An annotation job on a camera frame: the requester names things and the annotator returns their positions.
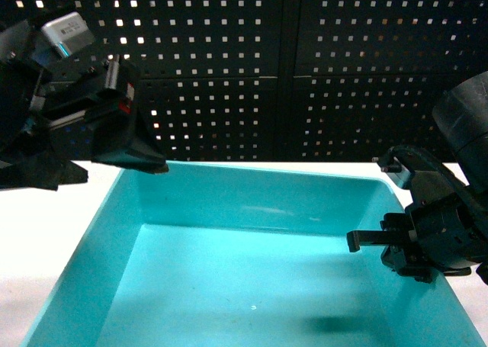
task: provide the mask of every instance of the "turquoise tray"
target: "turquoise tray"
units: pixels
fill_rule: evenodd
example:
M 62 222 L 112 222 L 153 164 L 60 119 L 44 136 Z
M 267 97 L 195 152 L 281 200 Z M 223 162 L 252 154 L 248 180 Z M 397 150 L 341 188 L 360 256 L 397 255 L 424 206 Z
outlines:
M 123 171 L 27 346 L 483 346 L 442 275 L 348 252 L 400 212 L 383 182 L 171 163 Z

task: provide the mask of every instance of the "white table surface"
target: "white table surface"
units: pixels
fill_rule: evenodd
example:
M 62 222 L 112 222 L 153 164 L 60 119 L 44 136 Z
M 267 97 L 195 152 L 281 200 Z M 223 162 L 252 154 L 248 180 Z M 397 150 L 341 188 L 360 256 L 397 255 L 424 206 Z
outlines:
M 1 347 L 21 343 L 119 172 L 105 165 L 81 164 L 89 170 L 88 184 L 62 186 L 58 192 L 0 191 Z M 403 206 L 411 201 L 409 192 L 395 187 L 374 164 L 237 165 L 382 178 Z M 449 168 L 464 179 L 457 165 Z M 488 286 L 476 274 L 449 282 L 488 345 Z

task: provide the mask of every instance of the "black pegboard wall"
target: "black pegboard wall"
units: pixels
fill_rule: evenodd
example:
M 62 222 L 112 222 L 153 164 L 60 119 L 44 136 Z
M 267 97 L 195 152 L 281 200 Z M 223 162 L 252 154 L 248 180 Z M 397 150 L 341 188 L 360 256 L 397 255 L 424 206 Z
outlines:
M 451 159 L 431 110 L 488 69 L 487 0 L 0 0 L 6 24 L 74 5 L 119 53 L 170 159 L 368 161 L 414 143 Z

